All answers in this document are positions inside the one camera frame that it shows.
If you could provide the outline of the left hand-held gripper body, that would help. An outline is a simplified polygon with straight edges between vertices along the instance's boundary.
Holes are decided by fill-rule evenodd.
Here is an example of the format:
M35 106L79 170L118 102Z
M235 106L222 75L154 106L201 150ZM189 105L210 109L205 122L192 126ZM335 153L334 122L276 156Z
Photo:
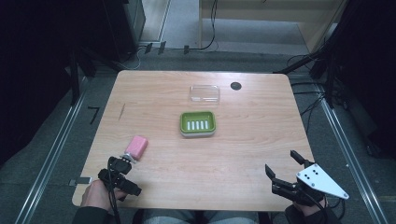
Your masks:
M107 167L99 172L98 178L104 182L107 188L117 188L129 195L139 196L142 189L125 177L131 170L132 162L130 160L110 157Z

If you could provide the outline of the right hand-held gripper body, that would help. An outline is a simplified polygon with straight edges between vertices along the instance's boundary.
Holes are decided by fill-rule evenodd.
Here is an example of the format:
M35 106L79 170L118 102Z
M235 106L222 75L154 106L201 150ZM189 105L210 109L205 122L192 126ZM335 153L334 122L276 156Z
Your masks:
M305 162L304 169L290 183L279 179L271 172L272 192L298 204L312 206L319 203L326 194L347 200L349 194L336 183L317 163Z

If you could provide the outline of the pink soap bar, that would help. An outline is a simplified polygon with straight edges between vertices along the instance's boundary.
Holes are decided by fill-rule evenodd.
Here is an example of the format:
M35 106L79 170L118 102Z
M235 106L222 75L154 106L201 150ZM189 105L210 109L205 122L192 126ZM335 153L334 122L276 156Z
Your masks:
M139 161L148 144L149 141L147 138L140 135L135 135L128 147L125 149L124 154L135 161Z

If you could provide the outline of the person's left hand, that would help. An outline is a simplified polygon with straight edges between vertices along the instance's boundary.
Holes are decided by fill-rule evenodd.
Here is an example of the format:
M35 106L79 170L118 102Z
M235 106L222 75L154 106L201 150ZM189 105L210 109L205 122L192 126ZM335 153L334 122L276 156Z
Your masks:
M102 180L92 181L85 189L80 206L100 208L107 212L111 209L108 190Z

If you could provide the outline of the person's right hand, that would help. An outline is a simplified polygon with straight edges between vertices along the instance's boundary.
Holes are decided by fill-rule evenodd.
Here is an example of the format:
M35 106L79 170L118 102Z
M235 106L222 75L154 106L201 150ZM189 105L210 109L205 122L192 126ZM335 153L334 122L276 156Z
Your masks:
M305 217L311 216L320 210L318 205L306 206L298 204L297 202L294 202L293 205L297 210L301 211Z

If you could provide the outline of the green soap dish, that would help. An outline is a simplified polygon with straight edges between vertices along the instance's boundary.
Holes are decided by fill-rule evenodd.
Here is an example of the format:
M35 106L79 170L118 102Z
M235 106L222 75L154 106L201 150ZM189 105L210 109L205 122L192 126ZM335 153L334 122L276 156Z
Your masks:
M179 118L180 133L184 137L203 137L215 133L216 119L210 111L185 112Z

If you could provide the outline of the person's legs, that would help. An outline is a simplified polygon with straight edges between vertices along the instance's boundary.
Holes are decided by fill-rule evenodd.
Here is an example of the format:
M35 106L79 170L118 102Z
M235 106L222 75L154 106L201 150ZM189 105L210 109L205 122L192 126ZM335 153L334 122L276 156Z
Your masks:
M144 209L139 224L260 224L257 212Z

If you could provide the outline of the black stand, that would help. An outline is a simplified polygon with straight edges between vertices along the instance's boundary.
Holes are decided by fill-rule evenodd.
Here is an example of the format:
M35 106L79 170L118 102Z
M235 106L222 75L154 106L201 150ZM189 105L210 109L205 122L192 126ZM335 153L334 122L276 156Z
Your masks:
M70 62L70 84L72 91L71 105L75 105L80 96L79 74L78 69L81 68L86 77L93 77L96 73L93 61L98 61L108 68L119 72L122 67L113 63L106 57L88 48L71 48L68 54Z
M325 41L319 48L313 53L309 53L303 56L303 58L296 63L288 65L286 68L275 71L275 74L288 74L300 67L313 62L314 65L309 70L309 75L313 79L320 78L322 75L327 74L325 81L325 93L324 98L326 103L330 108L333 108L332 102L332 91L334 78L336 73L336 62L334 56L334 46L337 40L335 37L331 36L327 41Z

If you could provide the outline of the clear plastic lid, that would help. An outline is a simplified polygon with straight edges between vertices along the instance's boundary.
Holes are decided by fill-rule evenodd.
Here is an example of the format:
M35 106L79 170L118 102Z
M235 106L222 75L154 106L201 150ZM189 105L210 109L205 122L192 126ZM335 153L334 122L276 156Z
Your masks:
M219 103L219 87L216 85L192 85L189 100L198 105L217 105Z

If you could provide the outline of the dark cabinet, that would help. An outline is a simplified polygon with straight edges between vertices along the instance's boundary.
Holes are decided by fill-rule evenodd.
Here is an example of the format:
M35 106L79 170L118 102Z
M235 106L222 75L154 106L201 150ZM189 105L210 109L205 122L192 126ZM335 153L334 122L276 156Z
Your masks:
M146 22L142 0L102 0L110 29L111 58L123 61L137 53Z

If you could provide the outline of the light wooden furniture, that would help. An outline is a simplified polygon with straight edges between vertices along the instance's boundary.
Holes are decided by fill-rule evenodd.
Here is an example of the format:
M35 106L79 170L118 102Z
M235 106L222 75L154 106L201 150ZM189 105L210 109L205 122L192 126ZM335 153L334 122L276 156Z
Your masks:
M313 52L348 0L198 0L198 43L209 42L210 19L223 50Z

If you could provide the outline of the metal floor rail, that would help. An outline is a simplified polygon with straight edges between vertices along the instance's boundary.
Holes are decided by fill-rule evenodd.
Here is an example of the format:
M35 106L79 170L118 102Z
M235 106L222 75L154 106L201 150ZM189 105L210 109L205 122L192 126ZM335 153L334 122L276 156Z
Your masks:
M369 179L364 173L335 111L330 108L326 101L321 102L321 107L330 123L335 138L346 160L346 164L348 165L349 171L357 185L371 219L374 224L389 224L386 213L383 210Z
M84 77L81 80L79 90L80 96L76 102L70 106L67 111L66 117L63 124L57 132L55 140L50 148L49 154L47 155L41 169L35 179L33 186L30 188L28 195L24 201L24 204L16 218L14 224L29 224L31 218L39 204L41 197L45 191L46 186L49 183L50 176L53 173L56 163L58 162L60 155L63 151L64 144L70 134L81 106L85 100L85 95L90 81Z

